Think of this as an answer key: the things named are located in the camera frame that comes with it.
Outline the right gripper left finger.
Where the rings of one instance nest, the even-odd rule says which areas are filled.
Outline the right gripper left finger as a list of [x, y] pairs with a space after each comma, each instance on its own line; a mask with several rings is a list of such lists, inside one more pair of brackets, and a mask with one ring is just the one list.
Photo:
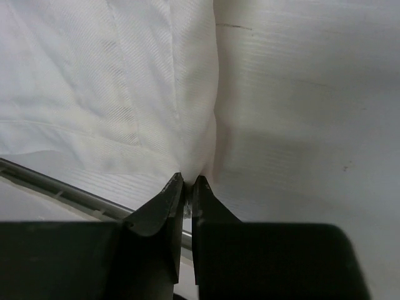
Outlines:
[[125, 218], [120, 238], [120, 280], [138, 283], [162, 271], [177, 283], [183, 228], [184, 181], [171, 179], [146, 204]]

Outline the white skirt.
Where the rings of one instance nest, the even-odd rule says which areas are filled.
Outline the white skirt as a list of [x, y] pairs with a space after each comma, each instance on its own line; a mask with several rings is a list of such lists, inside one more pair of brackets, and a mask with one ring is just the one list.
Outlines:
[[109, 174], [211, 174], [212, 1], [2, 1], [1, 154]]

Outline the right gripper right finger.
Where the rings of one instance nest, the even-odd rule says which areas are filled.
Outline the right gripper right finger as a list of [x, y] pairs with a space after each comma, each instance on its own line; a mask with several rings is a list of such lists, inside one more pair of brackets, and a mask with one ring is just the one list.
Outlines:
[[240, 223], [236, 217], [213, 193], [205, 176], [198, 176], [192, 188], [192, 258], [195, 283], [199, 284], [201, 260], [199, 247], [201, 238], [199, 226], [203, 222], [221, 221]]

